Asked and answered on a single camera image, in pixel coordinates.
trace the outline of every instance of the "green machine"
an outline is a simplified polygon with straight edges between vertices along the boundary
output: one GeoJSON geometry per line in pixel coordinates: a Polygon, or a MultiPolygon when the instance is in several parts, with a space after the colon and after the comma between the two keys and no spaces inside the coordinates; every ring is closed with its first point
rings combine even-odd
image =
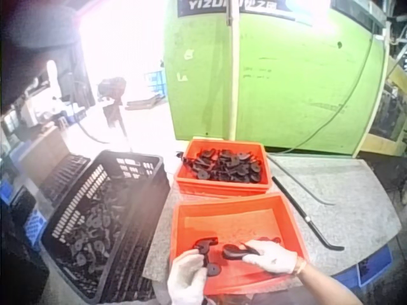
{"type": "MultiPolygon", "coordinates": [[[[230,1],[170,0],[164,62],[178,140],[228,138],[230,1]]],[[[337,113],[299,148],[353,154],[381,90],[385,23],[354,1],[350,10],[333,0],[310,24],[288,2],[240,2],[236,140],[296,147],[337,113]]]]}

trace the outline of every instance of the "granite work surface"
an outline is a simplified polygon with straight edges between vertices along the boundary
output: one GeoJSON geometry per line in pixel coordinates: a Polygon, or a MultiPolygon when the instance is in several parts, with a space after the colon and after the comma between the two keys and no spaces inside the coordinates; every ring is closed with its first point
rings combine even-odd
{"type": "MultiPolygon", "coordinates": [[[[334,275],[357,264],[400,231],[401,224],[389,197],[363,160],[294,156],[274,158],[315,195],[336,203],[332,207],[315,201],[282,170],[269,162],[272,175],[302,206],[325,238],[333,245],[345,247],[342,252],[325,248],[290,205],[309,259],[322,272],[334,275]]],[[[278,191],[277,187],[272,186],[272,191],[278,191]]],[[[177,184],[173,184],[151,244],[143,276],[154,281],[167,280],[173,207],[181,200],[201,199],[201,196],[181,194],[177,184]]],[[[293,278],[259,292],[298,285],[300,282],[293,278]]]]}

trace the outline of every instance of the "worker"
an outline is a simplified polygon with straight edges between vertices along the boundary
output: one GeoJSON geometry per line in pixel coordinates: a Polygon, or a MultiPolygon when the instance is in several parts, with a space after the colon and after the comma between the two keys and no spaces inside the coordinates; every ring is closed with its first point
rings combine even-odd
{"type": "MultiPolygon", "coordinates": [[[[321,273],[296,252],[272,241],[251,240],[245,243],[259,255],[247,254],[243,261],[280,275],[295,275],[321,305],[359,305],[362,302],[345,286],[321,273]]],[[[201,305],[207,269],[204,256],[197,249],[186,251],[172,262],[168,290],[172,305],[201,305]]]]}

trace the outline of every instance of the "factory floor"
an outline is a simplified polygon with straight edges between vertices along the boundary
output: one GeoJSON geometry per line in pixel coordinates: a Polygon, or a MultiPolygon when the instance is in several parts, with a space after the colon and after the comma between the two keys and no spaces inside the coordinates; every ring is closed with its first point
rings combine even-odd
{"type": "MultiPolygon", "coordinates": [[[[123,137],[120,128],[109,129],[102,109],[93,107],[88,111],[87,118],[82,121],[82,124],[91,136],[110,142],[110,144],[101,144],[91,140],[80,130],[78,125],[73,125],[63,132],[69,150],[74,154],[88,156],[89,158],[94,158],[103,149],[128,151],[129,147],[138,153],[157,154],[164,158],[165,170],[168,173],[170,183],[172,183],[173,174],[179,164],[175,152],[184,151],[186,143],[175,139],[168,102],[164,100],[160,105],[149,110],[124,111],[122,116],[128,133],[128,140],[123,137]]],[[[355,294],[364,304],[399,304],[399,300],[403,299],[403,293],[406,293],[407,208],[402,206],[396,193],[389,193],[389,197],[393,200],[403,229],[397,238],[389,242],[393,258],[391,267],[373,283],[363,288],[354,289],[355,294]]],[[[49,264],[46,257],[45,261],[50,266],[50,277],[40,304],[85,304],[49,264]]],[[[159,303],[154,299],[148,303],[126,302],[121,304],[157,305],[159,303]]],[[[249,299],[227,298],[224,300],[224,304],[311,305],[316,303],[303,287],[297,287],[288,291],[255,295],[249,299]]]]}

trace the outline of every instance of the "gloved hand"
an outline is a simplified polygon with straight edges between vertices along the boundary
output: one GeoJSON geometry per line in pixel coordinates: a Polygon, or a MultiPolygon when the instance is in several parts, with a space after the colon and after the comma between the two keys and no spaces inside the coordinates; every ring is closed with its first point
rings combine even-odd
{"type": "Polygon", "coordinates": [[[297,263],[297,253],[288,251],[272,241],[251,240],[245,245],[255,249],[260,255],[247,254],[243,261],[263,268],[272,273],[291,274],[297,263]]]}
{"type": "Polygon", "coordinates": [[[172,305],[201,305],[207,278],[207,268],[203,265],[204,256],[197,249],[174,259],[168,278],[172,305]]]}

